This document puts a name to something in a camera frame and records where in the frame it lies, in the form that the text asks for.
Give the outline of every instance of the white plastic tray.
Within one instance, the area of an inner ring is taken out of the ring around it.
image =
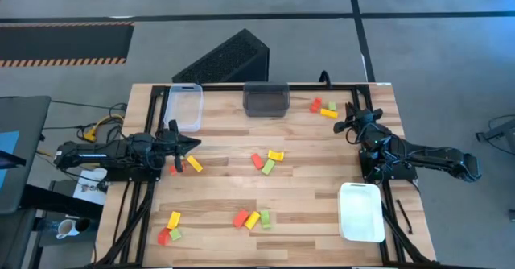
[[[202,87],[196,84],[173,84],[168,94],[164,127],[175,119],[180,132],[196,132],[202,122],[204,95]]]
[[[340,235],[350,241],[385,239],[381,193],[374,184],[342,184],[338,192]]]

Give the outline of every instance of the white paper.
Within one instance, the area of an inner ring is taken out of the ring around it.
[[[83,170],[80,176],[100,181],[104,179],[106,173],[107,171],[104,168],[96,168],[93,171]],[[97,188],[98,183],[92,180],[80,178],[75,187],[75,192],[73,192],[73,197],[103,205],[105,203],[105,193],[99,191]]]

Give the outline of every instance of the toy block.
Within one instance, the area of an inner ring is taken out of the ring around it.
[[[312,113],[317,113],[319,111],[320,106],[322,105],[322,99],[319,97],[315,98],[315,101],[313,101],[313,104],[309,107],[309,110]]]
[[[183,165],[183,172],[185,172],[186,171],[186,163],[182,162],[182,165]],[[175,168],[174,164],[172,164],[170,166],[170,174],[173,176],[177,174],[177,169]]]
[[[247,212],[246,210],[241,210],[233,220],[234,226],[237,228],[241,228],[241,226],[243,226],[243,223],[245,222],[248,216],[249,212]]]
[[[331,111],[336,111],[336,103],[335,102],[329,102],[328,109]]]
[[[327,109],[321,109],[320,114],[323,116],[328,116],[330,118],[334,118],[334,119],[338,118],[338,112],[330,111]]]
[[[249,228],[249,230],[251,230],[252,228],[254,228],[254,226],[256,225],[256,223],[258,222],[259,220],[259,213],[258,212],[252,212],[252,214],[250,215],[250,217],[247,219],[247,221],[245,222],[245,226],[247,228]]]
[[[161,246],[166,246],[168,240],[170,239],[170,229],[164,228],[158,234],[158,244]]]
[[[284,159],[284,152],[273,152],[268,150],[268,158],[275,161],[282,161]]]
[[[272,227],[270,224],[270,213],[268,211],[261,211],[261,228],[269,229]]]
[[[309,107],[309,110],[310,110],[312,113],[317,113],[317,112],[319,111],[319,108],[320,108],[320,105],[311,104],[311,106]]]
[[[173,230],[179,224],[180,213],[171,212],[170,220],[168,220],[167,228]]]
[[[272,171],[272,168],[274,168],[275,162],[272,159],[268,159],[265,163],[265,167],[261,170],[266,175],[269,175]]]
[[[197,172],[202,172],[202,165],[200,165],[200,163],[198,161],[196,161],[196,159],[189,155],[186,160],[193,166],[193,168],[197,171]]]
[[[170,237],[172,241],[177,241],[183,236],[181,236],[179,229],[174,229],[170,231]]]
[[[252,154],[250,158],[252,159],[252,162],[254,162],[254,166],[256,167],[256,169],[262,169],[263,166],[265,166],[263,160],[261,160],[261,157],[259,157],[258,153]]]

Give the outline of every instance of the red block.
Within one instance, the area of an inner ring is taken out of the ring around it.
[[[261,157],[259,157],[258,153],[252,154],[250,158],[252,159],[252,162],[254,162],[254,166],[256,167],[256,169],[262,169],[265,166],[263,160],[261,160]]]
[[[168,240],[170,240],[170,229],[164,228],[159,232],[158,234],[158,243],[161,246],[166,246],[168,243]]]
[[[186,164],[184,163],[183,161],[183,172],[186,171]],[[171,165],[170,166],[170,174],[172,174],[173,176],[177,174],[177,169],[175,169],[175,165]]]
[[[316,97],[315,101],[313,101],[313,104],[311,104],[311,106],[309,107],[309,110],[312,113],[318,113],[321,105],[322,105],[322,99],[319,97]]]
[[[317,104],[313,103],[313,104],[311,104],[311,106],[309,107],[309,110],[310,110],[312,113],[318,113],[319,108],[320,108],[320,105],[317,105]]]
[[[245,223],[247,217],[249,217],[249,212],[241,210],[233,220],[234,226],[237,228],[241,228],[241,226],[243,226],[243,223]]]

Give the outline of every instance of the white cup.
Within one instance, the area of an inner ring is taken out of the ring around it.
[[[76,221],[74,220],[62,221],[57,227],[56,238],[60,240],[66,236],[77,236],[79,234],[79,231],[75,229],[75,223]]]

